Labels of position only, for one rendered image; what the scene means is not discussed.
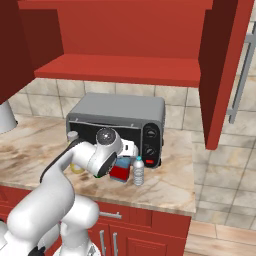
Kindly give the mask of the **red base cabinet door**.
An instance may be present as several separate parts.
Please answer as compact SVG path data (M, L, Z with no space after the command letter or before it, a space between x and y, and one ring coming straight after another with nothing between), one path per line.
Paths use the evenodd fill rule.
M100 243L100 230L104 230L104 242L106 247L106 256L111 255L111 245L110 245L110 237L109 237L109 225L103 223L97 223L92 228L88 230L88 235L91 241L98 247L102 255L101 243Z
M114 233L118 256L183 256L186 244L183 238L111 225Z

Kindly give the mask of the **dark red cabinet door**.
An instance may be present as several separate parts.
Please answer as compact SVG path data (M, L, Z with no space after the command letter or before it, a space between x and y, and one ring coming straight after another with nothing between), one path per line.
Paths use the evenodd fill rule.
M0 104L63 53L55 9L20 9L18 0L0 0Z

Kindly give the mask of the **clear water bottle blue cap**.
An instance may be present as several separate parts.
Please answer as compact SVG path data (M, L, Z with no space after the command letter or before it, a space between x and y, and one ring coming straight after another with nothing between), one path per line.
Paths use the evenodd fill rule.
M141 156L137 156L133 163L133 177L136 186L144 183L144 163Z

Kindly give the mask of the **red and blue carton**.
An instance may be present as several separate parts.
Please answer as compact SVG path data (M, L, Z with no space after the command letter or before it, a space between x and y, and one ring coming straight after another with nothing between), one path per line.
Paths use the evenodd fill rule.
M130 175L130 166L131 160L129 157L118 158L110 171L110 177L121 182L126 182Z

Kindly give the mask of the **grey black toaster oven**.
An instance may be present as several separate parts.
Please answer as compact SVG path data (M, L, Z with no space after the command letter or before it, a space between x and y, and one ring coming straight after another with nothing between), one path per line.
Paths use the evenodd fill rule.
M96 143L96 133L103 127L114 129L122 139L133 141L147 168L161 165L165 101L161 97L87 93L66 116L66 132L77 131L80 138ZM154 128L156 138L147 138ZM152 146L156 154L145 154Z

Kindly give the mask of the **yellow bottle with grey cap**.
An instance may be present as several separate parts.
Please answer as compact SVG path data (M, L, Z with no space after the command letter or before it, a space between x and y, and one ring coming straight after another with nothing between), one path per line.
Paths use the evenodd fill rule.
M69 131L67 133L67 140L68 140L68 143L71 143L73 142L74 140L76 140L78 138L78 133L76 131ZM71 171L75 174L81 174L84 172L84 170L79 167L78 165L74 164L74 163L71 163L70 164L70 168L71 168Z

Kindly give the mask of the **red drawer front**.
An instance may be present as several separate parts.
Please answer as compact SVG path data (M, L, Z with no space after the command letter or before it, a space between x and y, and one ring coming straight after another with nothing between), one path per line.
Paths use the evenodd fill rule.
M188 235L191 217L178 214L140 209L105 202L98 202L101 212L121 215L120 219L100 216L100 221L118 224L143 231L186 238Z
M0 220L6 221L10 211L29 193L26 189L0 186Z

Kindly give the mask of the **white conical object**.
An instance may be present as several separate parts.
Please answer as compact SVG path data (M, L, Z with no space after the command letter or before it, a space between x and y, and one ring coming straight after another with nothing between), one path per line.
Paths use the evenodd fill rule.
M0 105L0 134L11 131L17 124L9 102L5 101Z

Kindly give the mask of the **red open wall cabinet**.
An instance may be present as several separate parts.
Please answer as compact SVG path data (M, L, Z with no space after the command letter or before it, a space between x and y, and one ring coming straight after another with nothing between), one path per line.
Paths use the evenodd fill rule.
M213 0L18 0L34 75L199 86Z

